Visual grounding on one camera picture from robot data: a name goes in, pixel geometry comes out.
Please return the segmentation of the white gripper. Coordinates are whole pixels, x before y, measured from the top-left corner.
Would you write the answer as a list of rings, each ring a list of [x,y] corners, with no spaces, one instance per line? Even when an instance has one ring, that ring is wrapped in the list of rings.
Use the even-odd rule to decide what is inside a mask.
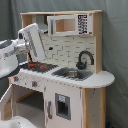
[[[36,23],[30,24],[18,31],[18,43],[28,43],[30,46],[30,55],[34,62],[42,62],[46,59],[45,50],[39,28]]]

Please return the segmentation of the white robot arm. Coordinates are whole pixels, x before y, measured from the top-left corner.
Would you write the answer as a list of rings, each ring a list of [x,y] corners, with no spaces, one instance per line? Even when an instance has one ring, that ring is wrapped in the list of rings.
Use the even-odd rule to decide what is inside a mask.
[[[33,23],[20,29],[17,39],[0,41],[0,79],[16,75],[19,72],[18,54],[30,53],[34,62],[46,59],[39,33],[38,25]],[[29,120],[15,116],[6,121],[0,119],[0,128],[37,127]]]

